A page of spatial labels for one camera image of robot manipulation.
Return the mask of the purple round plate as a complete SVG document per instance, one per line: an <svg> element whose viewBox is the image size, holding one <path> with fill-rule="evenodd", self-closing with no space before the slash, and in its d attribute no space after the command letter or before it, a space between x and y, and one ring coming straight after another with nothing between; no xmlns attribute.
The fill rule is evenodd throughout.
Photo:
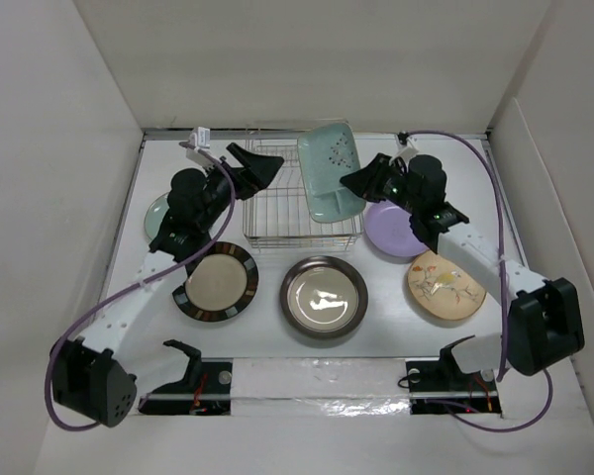
<svg viewBox="0 0 594 475"><path fill-rule="evenodd" d="M382 252L402 258L415 257L428 248L413 234L411 215L389 201L372 204L364 217L364 232Z"/></svg>

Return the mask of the rectangular light green plate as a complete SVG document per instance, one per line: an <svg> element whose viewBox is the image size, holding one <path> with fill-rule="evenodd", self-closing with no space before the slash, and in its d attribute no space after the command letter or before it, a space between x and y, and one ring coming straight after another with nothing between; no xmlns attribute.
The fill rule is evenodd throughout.
<svg viewBox="0 0 594 475"><path fill-rule="evenodd" d="M302 182L312 220L331 224L360 215L365 202L341 183L360 170L351 127L336 122L312 129L297 140Z"/></svg>

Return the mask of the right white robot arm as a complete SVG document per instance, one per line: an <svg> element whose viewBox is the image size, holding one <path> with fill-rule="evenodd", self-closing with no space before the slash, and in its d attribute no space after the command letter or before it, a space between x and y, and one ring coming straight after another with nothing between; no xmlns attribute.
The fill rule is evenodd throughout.
<svg viewBox="0 0 594 475"><path fill-rule="evenodd" d="M446 200L446 173L435 157L420 154L405 167L379 153L341 178L355 196L389 201L410 215L414 236L458 266L502 307L501 330L450 345L438 377L459 389L473 373L510 368L533 376L585 346L578 292L565 278L547 279L505 256Z"/></svg>

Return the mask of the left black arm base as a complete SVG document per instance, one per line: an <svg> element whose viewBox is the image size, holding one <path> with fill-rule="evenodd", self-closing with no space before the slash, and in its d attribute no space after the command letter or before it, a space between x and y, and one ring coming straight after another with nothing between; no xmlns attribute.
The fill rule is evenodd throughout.
<svg viewBox="0 0 594 475"><path fill-rule="evenodd" d="M145 416L228 416L231 413L233 361L202 360L199 370L143 395L138 412Z"/></svg>

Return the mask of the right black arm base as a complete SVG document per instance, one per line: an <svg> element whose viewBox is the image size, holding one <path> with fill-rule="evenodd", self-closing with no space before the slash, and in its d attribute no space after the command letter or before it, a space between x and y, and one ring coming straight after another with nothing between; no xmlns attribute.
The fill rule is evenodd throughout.
<svg viewBox="0 0 594 475"><path fill-rule="evenodd" d="M407 360L397 385L406 390L412 415L497 414L502 412L492 372L464 374L437 359Z"/></svg>

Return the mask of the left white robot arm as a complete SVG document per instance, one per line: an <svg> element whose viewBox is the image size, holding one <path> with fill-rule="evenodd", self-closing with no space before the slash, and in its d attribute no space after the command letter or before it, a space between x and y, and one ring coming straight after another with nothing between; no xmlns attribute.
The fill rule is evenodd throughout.
<svg viewBox="0 0 594 475"><path fill-rule="evenodd" d="M234 142L227 150L238 162L236 167L206 146L184 142L183 147L196 165L172 177L168 209L136 280L79 317L49 352L44 399L58 428L81 430L62 421L57 406L89 419L86 429L113 428L128 415L139 379L123 366L131 341L145 331L157 306L216 247L224 231L215 223L229 223L237 201L267 189L284 164L280 156L256 154Z"/></svg>

